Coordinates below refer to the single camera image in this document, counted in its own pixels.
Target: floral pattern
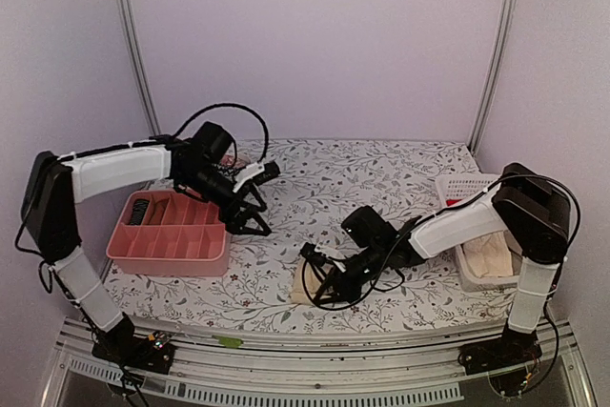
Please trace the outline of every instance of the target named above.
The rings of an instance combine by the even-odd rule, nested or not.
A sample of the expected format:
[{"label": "floral pattern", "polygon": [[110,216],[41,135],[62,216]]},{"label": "floral pattern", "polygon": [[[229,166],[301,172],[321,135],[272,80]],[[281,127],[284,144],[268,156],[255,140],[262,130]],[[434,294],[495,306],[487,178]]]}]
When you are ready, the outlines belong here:
[{"label": "floral pattern", "polygon": [[[242,142],[256,157],[260,144]],[[128,314],[212,328],[265,333],[388,333],[439,329],[505,317],[513,290],[466,293],[450,253],[405,270],[390,293],[373,293],[342,312],[289,301],[305,242],[357,253],[340,229],[355,208],[373,206],[399,226],[438,208],[435,177],[477,172],[463,144],[409,141],[278,140],[270,145],[282,175],[261,187],[268,237],[236,235],[222,277],[126,275],[112,266],[106,287]],[[152,188],[167,188],[159,181]],[[384,274],[381,287],[399,278]]]}]

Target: pink container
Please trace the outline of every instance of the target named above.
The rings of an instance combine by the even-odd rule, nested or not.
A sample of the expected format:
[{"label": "pink container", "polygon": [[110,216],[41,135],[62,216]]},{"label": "pink container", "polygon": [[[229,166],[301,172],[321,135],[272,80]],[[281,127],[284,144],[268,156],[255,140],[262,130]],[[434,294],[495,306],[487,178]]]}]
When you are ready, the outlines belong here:
[{"label": "pink container", "polygon": [[[142,224],[127,224],[133,202],[149,206]],[[218,207],[173,191],[133,193],[114,228],[106,255],[126,274],[222,276],[229,267],[231,235]]]}]

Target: white wall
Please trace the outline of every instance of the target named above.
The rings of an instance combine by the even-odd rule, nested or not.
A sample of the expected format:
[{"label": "white wall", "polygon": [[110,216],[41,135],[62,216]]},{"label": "white wall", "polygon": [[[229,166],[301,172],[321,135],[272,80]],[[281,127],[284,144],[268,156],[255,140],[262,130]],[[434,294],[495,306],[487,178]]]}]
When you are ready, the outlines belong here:
[{"label": "white wall", "polygon": [[[501,0],[132,0],[164,131],[211,102],[275,137],[452,139],[470,131]],[[247,114],[219,120],[259,136]]]},{"label": "white wall", "polygon": [[[114,0],[0,4],[0,405],[31,407],[67,311],[39,285],[38,259],[12,248],[31,163],[46,149],[80,151],[147,132]],[[100,196],[79,209],[98,266],[119,203]]]},{"label": "white wall", "polygon": [[610,399],[610,0],[518,0],[479,161],[518,160],[579,197],[559,285],[600,405]]}]

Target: green object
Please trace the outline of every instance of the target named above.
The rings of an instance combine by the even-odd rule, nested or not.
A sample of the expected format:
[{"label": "green object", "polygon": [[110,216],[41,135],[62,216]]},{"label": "green object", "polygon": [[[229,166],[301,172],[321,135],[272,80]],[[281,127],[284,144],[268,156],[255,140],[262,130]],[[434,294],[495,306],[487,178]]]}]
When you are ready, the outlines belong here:
[{"label": "green object", "polygon": [[241,344],[244,343],[241,338],[235,337],[213,336],[213,338],[218,340],[220,345],[227,348],[239,348],[241,347]]}]

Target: brown item in pink box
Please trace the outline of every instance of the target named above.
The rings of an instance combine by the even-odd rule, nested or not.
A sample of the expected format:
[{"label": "brown item in pink box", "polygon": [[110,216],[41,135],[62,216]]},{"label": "brown item in pink box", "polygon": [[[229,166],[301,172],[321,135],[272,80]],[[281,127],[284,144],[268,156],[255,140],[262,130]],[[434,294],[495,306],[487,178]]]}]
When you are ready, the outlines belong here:
[{"label": "brown item in pink box", "polygon": [[[136,199],[149,206],[141,225],[128,225]],[[126,274],[222,276],[230,241],[214,204],[173,191],[140,191],[125,204],[106,254]]]}]

